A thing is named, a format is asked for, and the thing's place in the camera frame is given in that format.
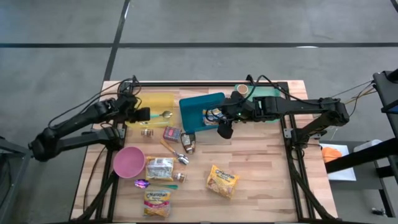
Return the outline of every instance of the gray floor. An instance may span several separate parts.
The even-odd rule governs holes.
[[[2,0],[0,43],[112,42],[123,2]],[[396,42],[397,21],[389,0],[133,0],[121,42]],[[26,145],[49,119],[99,91],[109,53],[0,49],[0,135]],[[397,68],[397,55],[398,48],[119,49],[111,79],[135,74],[140,80],[237,80],[265,74],[305,80],[309,97],[318,98]],[[361,99],[333,139],[391,138],[380,107],[377,95]],[[66,221],[84,153],[65,152],[47,163],[32,160],[12,223]],[[333,195],[345,220],[396,223],[369,215],[367,209],[381,206],[377,192]]]

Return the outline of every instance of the wooden table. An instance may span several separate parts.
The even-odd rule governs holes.
[[[302,99],[307,99],[304,82],[301,80],[287,81],[290,93]],[[104,82],[103,88],[116,82]],[[115,92],[116,87],[107,92]],[[200,96],[209,93],[224,92],[228,96],[233,91],[231,87],[143,87],[141,93],[175,94],[175,107],[182,98]],[[295,116],[300,128],[311,122],[312,115]],[[182,127],[179,113],[176,114],[176,125]],[[292,186],[287,167],[285,147],[281,134],[281,126],[276,123],[246,123],[234,124],[234,134],[230,141],[215,141],[216,131],[201,135],[209,137],[214,143],[200,141],[196,153],[189,156],[188,166],[175,164],[175,170],[188,175],[180,188],[172,191],[170,217],[145,218],[143,214],[144,190],[134,186],[134,179],[120,179],[118,196],[114,210],[114,222],[292,222],[297,221],[292,195]],[[136,146],[147,156],[172,157],[166,148],[159,144],[162,133],[155,130],[155,136],[150,141],[143,141],[140,133],[127,129],[125,146]],[[178,152],[183,152],[181,143],[172,143]],[[102,145],[88,147],[80,183],[76,193],[72,217],[82,213],[83,196],[93,164],[102,150]],[[105,155],[95,170],[87,196],[89,204],[98,193],[103,175]],[[318,146],[309,146],[305,150],[305,166],[312,192],[330,214],[337,217],[335,203]],[[211,165],[217,165],[232,174],[240,175],[235,195],[231,200],[220,197],[208,190],[206,178]],[[303,210],[306,211],[303,193],[300,192]],[[108,211],[105,203],[103,215]]]

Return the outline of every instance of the small box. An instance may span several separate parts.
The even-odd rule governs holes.
[[[181,129],[167,126],[163,132],[163,138],[170,141],[178,142],[181,135]]]

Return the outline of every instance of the yellow snack bag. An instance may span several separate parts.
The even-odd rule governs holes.
[[[144,216],[162,216],[170,215],[170,196],[168,190],[147,190],[144,195]]]
[[[146,180],[173,181],[174,158],[147,157]]]
[[[218,193],[221,196],[231,199],[235,193],[235,185],[238,181],[238,175],[226,174],[217,166],[211,168],[209,177],[207,177],[207,188]]]

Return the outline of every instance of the pink bowl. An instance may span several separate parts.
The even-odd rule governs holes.
[[[137,147],[122,148],[113,160],[113,169],[122,178],[135,177],[144,167],[145,155]]]

